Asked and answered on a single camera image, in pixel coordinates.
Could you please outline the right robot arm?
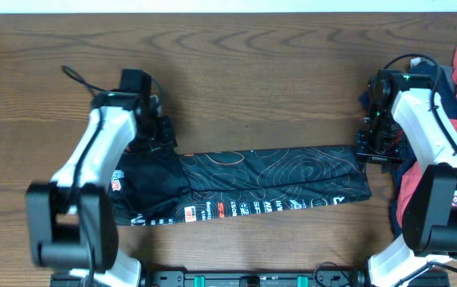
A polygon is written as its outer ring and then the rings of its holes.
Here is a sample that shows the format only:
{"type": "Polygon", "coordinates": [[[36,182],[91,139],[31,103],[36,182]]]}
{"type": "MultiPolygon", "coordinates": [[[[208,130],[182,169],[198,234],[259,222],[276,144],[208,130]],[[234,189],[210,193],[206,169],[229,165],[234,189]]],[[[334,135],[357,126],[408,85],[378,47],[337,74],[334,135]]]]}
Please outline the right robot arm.
{"type": "Polygon", "coordinates": [[[406,139],[420,165],[420,182],[402,215],[402,233],[371,256],[362,284],[407,286],[457,260],[457,131],[429,76],[381,69],[368,82],[367,128],[357,134],[357,158],[396,167],[406,139]]]}

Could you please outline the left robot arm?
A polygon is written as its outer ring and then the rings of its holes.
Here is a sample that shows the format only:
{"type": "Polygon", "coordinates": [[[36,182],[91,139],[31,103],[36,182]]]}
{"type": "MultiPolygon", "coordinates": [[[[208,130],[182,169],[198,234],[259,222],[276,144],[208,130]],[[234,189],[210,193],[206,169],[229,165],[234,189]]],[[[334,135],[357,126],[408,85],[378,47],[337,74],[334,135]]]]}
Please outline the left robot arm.
{"type": "Polygon", "coordinates": [[[100,92],[78,145],[47,183],[26,191],[32,261],[82,286],[140,286],[142,264],[119,247],[108,189],[127,146],[153,151],[165,117],[156,95],[100,92]]]}

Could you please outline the black orange-patterned jersey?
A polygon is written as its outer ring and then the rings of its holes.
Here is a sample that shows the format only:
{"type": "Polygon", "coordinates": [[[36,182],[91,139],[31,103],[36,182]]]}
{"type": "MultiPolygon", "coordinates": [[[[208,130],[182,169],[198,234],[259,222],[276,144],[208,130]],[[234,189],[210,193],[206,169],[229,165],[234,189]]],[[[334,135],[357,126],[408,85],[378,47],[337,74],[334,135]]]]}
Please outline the black orange-patterned jersey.
{"type": "Polygon", "coordinates": [[[353,147],[324,146],[125,153],[108,196],[117,224],[157,226],[359,202],[372,193],[353,147]]]}

